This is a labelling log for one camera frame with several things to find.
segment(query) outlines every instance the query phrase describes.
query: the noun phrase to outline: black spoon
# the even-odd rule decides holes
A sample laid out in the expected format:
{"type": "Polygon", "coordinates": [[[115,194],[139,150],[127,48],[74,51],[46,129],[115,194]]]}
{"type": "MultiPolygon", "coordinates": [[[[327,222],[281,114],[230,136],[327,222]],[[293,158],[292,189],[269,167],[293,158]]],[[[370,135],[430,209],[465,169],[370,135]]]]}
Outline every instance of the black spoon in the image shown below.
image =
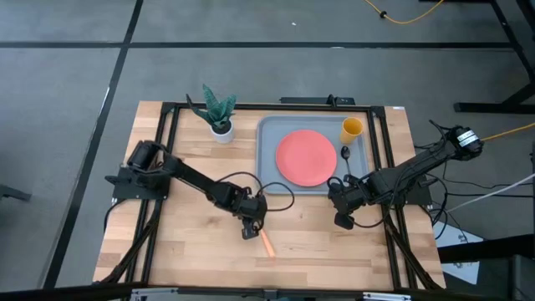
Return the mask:
{"type": "Polygon", "coordinates": [[[347,146],[342,147],[342,150],[340,151],[340,155],[342,155],[342,158],[345,160],[345,165],[348,167],[348,174],[351,175],[351,170],[349,169],[349,156],[351,156],[351,151],[349,151],[349,148],[347,146]]]}

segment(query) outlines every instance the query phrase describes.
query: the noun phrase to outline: red plate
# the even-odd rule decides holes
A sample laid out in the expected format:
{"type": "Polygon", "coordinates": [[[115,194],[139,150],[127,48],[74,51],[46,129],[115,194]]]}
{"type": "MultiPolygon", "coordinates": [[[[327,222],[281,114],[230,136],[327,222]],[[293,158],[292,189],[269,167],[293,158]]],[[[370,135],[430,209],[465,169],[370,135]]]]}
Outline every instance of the red plate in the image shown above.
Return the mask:
{"type": "Polygon", "coordinates": [[[317,186],[336,169],[333,144],[315,130],[296,130],[277,147],[277,167],[283,176],[300,186],[317,186]]]}

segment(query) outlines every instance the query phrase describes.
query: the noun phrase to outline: orange cup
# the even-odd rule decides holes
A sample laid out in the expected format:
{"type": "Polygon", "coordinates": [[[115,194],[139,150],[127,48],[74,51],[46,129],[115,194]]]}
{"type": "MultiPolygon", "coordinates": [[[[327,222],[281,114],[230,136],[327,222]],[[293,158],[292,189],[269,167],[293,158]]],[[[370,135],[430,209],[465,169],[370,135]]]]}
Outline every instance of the orange cup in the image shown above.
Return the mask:
{"type": "Polygon", "coordinates": [[[342,123],[342,133],[340,133],[340,141],[343,144],[349,145],[358,135],[362,134],[364,126],[358,118],[348,117],[342,123]]]}

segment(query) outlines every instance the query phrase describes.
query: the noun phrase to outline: gray floor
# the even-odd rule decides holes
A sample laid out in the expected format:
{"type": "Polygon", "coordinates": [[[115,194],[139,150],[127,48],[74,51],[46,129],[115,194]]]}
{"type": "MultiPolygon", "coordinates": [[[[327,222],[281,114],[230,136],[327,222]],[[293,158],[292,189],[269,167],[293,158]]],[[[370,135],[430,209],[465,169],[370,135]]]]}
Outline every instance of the gray floor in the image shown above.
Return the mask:
{"type": "MultiPolygon", "coordinates": [[[[430,3],[376,0],[406,19],[430,3]]],[[[500,1],[528,57],[535,51],[514,2],[500,1]]],[[[0,0],[0,41],[120,41],[134,1],[0,0]]],[[[490,6],[445,3],[419,23],[378,19],[364,2],[145,0],[134,34],[154,41],[506,41],[490,6]]],[[[33,193],[28,203],[0,203],[0,291],[36,288],[57,235],[74,178],[110,81],[116,49],[0,49],[0,182],[33,193]]],[[[89,179],[60,286],[90,283],[104,213],[139,100],[201,99],[201,85],[241,102],[282,96],[353,96],[362,105],[404,106],[415,143],[438,139],[427,123],[468,125],[479,136],[533,121],[532,115],[457,114],[457,101],[498,102],[527,83],[515,53],[409,49],[132,49],[89,179]]],[[[483,184],[531,173],[526,131],[489,142],[471,162],[452,162],[447,176],[483,184]]],[[[441,168],[435,172],[441,174],[441,168]]],[[[480,192],[449,185],[452,192],[480,192]]],[[[441,190],[433,187],[437,201],[441,190]]],[[[528,189],[518,192],[529,193],[528,189]]],[[[451,198],[450,206],[466,199],[451,198]]],[[[532,231],[532,203],[488,199],[455,213],[485,238],[532,231]]]]}

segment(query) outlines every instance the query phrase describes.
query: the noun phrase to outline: wooden table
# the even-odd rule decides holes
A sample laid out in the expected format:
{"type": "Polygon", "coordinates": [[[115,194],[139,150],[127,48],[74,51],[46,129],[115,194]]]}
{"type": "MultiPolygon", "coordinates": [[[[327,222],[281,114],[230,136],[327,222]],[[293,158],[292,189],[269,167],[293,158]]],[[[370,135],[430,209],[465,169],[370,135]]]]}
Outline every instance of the wooden table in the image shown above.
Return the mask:
{"type": "MultiPolygon", "coordinates": [[[[139,140],[154,140],[161,102],[139,104],[125,157],[139,140]]],[[[405,110],[385,107],[395,164],[415,152],[405,110]]],[[[214,179],[234,171],[255,171],[256,129],[266,115],[311,114],[318,112],[236,110],[232,118],[236,138],[216,143],[206,122],[190,110],[180,110],[173,155],[214,179]]],[[[364,124],[369,169],[374,167],[365,113],[322,112],[352,115],[364,124]]],[[[375,121],[380,158],[386,166],[380,123],[375,121]]],[[[230,181],[256,187],[248,176],[230,181]]],[[[271,208],[283,207],[288,196],[267,195],[271,208]]],[[[108,228],[94,272],[94,280],[107,276],[130,247],[140,208],[139,201],[127,201],[110,214],[108,228]]],[[[216,209],[204,195],[180,181],[171,181],[164,202],[150,271],[150,284],[229,288],[314,288],[347,290],[391,290],[390,264],[383,226],[356,227],[346,231],[334,225],[335,209],[325,196],[296,196],[295,205],[285,212],[269,212],[264,230],[273,245],[269,258],[262,239],[243,240],[242,224],[228,212],[216,209]]],[[[361,207],[353,214],[363,224],[380,219],[379,206],[361,207]]],[[[425,270],[445,286],[429,217],[418,206],[405,206],[405,220],[411,249],[425,270]]],[[[406,286],[405,263],[398,250],[402,283],[406,286]]],[[[144,250],[136,265],[140,279],[144,250]]]]}

